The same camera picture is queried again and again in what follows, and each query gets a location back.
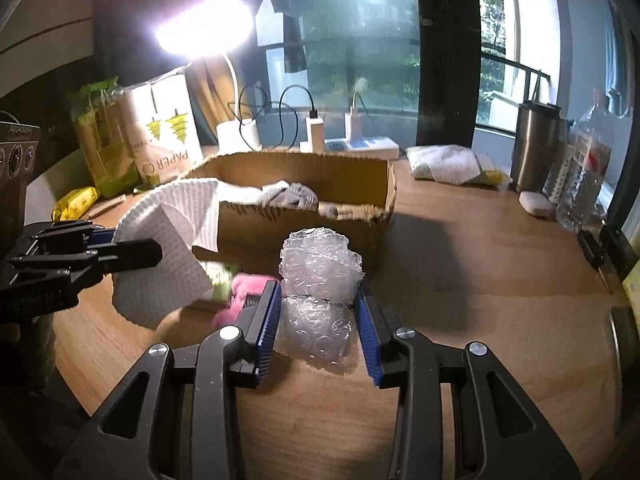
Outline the white towel cloth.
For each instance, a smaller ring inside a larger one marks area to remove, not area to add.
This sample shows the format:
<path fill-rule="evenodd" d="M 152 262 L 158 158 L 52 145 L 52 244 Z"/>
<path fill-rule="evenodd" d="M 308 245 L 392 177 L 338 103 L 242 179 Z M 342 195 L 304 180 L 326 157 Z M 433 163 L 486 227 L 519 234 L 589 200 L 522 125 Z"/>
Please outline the white towel cloth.
<path fill-rule="evenodd" d="M 155 240 L 162 248 L 156 266 L 112 275 L 112 304 L 128 321 L 155 330 L 170 312 L 213 291 L 192 248 L 218 249 L 218 184 L 213 178 L 164 184 L 118 222 L 115 242 Z"/>

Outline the cartoon printed pouch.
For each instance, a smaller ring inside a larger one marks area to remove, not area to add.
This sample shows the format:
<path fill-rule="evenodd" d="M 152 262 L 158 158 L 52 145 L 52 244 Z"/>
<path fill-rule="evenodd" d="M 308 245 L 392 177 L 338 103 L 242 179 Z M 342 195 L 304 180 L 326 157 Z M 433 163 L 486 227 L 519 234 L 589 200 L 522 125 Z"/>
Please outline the cartoon printed pouch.
<path fill-rule="evenodd" d="M 210 289 L 194 301 L 192 307 L 215 312 L 222 308 L 231 297 L 232 281 L 241 270 L 238 264 L 217 261 L 200 261 L 209 278 Z"/>

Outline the pink plush toy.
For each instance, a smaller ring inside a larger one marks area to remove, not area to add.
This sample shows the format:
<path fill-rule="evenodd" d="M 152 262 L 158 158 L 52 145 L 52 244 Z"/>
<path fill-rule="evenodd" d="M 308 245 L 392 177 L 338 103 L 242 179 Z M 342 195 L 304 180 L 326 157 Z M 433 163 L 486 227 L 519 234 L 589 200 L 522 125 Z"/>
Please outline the pink plush toy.
<path fill-rule="evenodd" d="M 236 274 L 231 282 L 228 306 L 218 311 L 213 317 L 213 331 L 216 332 L 221 327 L 234 324 L 244 307 L 245 300 L 248 297 L 260 298 L 266 284 L 277 280 L 273 276 L 264 274 Z"/>

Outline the grey sock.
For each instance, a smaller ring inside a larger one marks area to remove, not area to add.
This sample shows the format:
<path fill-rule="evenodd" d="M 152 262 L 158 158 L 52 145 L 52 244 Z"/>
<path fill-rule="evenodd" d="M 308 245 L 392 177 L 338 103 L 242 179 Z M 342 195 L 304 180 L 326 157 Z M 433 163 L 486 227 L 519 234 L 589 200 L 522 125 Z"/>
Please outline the grey sock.
<path fill-rule="evenodd" d="M 308 186 L 298 182 L 290 183 L 290 187 L 274 196 L 264 207 L 282 207 L 299 210 L 317 210 L 319 199 Z"/>

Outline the clear bubble wrap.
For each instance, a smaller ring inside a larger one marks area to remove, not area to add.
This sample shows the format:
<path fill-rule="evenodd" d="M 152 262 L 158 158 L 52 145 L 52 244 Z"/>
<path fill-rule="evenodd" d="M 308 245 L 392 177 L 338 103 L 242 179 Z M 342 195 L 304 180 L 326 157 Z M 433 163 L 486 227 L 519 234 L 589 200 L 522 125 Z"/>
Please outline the clear bubble wrap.
<path fill-rule="evenodd" d="M 280 251 L 283 302 L 276 350 L 334 375 L 358 362 L 352 304 L 364 273 L 349 239 L 329 228 L 291 233 Z"/>

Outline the white waffle cloth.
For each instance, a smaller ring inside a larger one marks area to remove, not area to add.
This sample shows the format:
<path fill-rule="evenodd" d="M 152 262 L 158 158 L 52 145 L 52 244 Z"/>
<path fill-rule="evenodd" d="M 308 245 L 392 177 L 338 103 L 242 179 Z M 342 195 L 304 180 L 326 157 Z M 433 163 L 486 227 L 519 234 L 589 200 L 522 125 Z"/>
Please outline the white waffle cloth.
<path fill-rule="evenodd" d="M 279 181 L 253 188 L 252 186 L 241 186 L 224 181 L 218 181 L 216 192 L 220 202 L 228 202 L 241 205 L 265 205 L 274 196 L 286 191 L 290 184 L 286 181 Z"/>

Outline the pink folding knife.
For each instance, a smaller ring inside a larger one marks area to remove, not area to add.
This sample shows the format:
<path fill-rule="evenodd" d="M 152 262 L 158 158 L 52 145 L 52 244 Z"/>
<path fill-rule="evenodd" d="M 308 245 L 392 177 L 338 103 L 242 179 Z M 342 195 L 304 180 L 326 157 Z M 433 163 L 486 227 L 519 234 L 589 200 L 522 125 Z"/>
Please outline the pink folding knife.
<path fill-rule="evenodd" d="M 125 194 L 122 194 L 117 197 L 111 198 L 110 200 L 99 202 L 87 211 L 87 213 L 85 214 L 85 218 L 88 220 L 92 220 L 96 217 L 99 217 L 101 214 L 105 214 L 107 211 L 110 211 L 125 203 L 126 198 L 127 196 Z"/>

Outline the green paper cup bag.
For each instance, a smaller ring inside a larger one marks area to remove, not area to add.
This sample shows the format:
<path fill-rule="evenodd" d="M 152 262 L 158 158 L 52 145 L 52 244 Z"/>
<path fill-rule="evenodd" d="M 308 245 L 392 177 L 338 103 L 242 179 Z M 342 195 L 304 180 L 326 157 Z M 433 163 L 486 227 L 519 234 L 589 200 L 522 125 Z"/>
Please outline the green paper cup bag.
<path fill-rule="evenodd" d="M 118 77 L 85 84 L 70 96 L 70 117 L 94 186 L 105 198 L 140 181 L 117 102 Z"/>

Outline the white paper cup bag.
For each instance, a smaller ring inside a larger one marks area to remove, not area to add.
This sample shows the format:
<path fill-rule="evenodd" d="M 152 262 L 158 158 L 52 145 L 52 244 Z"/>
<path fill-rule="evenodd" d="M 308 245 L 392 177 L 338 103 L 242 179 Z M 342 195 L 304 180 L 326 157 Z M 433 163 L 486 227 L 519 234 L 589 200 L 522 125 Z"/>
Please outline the white paper cup bag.
<path fill-rule="evenodd" d="M 117 104 L 148 188 L 180 177 L 203 160 L 183 67 L 120 89 Z"/>

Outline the white desk lamp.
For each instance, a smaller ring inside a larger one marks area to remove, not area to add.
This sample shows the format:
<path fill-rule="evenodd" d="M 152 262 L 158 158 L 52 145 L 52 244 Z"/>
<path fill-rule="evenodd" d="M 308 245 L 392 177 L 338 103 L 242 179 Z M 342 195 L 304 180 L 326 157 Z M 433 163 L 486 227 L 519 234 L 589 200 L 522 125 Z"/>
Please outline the white desk lamp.
<path fill-rule="evenodd" d="M 153 27 L 158 45 L 186 62 L 198 135 L 222 150 L 242 131 L 240 77 L 231 55 L 253 29 L 254 14 L 242 0 L 198 0 Z"/>

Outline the white cloth pack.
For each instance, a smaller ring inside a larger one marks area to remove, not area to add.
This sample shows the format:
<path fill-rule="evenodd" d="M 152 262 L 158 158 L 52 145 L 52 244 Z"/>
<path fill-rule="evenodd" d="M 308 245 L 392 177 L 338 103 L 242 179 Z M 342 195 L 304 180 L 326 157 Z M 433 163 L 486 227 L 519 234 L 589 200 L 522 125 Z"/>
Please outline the white cloth pack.
<path fill-rule="evenodd" d="M 457 144 L 413 146 L 406 154 L 410 174 L 416 180 L 495 188 L 510 182 L 488 156 Z"/>

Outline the brown cardboard box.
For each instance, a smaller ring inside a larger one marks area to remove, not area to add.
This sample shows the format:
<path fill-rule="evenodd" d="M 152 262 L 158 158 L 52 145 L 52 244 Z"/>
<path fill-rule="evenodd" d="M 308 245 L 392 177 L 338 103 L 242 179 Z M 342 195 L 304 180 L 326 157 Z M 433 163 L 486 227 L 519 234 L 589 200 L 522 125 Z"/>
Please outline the brown cardboard box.
<path fill-rule="evenodd" d="M 212 156 L 183 179 L 214 178 L 220 192 L 218 245 L 195 253 L 267 272 L 288 236 L 329 228 L 348 238 L 367 272 L 378 267 L 396 200 L 393 166 L 386 160 L 299 152 Z"/>

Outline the clear water bottle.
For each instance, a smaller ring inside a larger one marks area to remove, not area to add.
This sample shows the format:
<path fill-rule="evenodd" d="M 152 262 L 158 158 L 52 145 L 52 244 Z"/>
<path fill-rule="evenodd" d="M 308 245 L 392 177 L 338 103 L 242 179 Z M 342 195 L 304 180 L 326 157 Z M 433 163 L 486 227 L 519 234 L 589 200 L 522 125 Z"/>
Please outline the clear water bottle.
<path fill-rule="evenodd" d="M 570 129 L 572 158 L 556 208 L 559 224 L 577 234 L 589 221 L 600 193 L 614 144 L 608 96 L 594 89 L 589 110 Z"/>

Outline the white power strip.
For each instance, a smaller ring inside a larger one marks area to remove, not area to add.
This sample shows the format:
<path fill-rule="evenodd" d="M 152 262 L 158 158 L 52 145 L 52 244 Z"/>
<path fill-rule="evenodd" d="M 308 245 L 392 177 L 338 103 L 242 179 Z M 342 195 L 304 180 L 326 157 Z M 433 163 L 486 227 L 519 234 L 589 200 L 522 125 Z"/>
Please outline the white power strip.
<path fill-rule="evenodd" d="M 342 154 L 384 160 L 396 160 L 400 156 L 399 145 L 387 136 L 362 138 L 358 141 L 326 139 L 324 151 L 333 155 Z"/>

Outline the white charger rear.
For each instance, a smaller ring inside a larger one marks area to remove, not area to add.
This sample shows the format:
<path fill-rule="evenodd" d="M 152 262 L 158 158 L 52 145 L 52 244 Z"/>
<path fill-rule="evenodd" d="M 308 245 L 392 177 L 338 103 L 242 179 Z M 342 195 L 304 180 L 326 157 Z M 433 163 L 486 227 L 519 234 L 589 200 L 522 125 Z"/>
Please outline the white charger rear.
<path fill-rule="evenodd" d="M 361 117 L 357 105 L 358 98 L 359 93 L 355 91 L 352 95 L 349 112 L 345 114 L 345 136 L 349 143 L 355 143 L 362 139 Z"/>

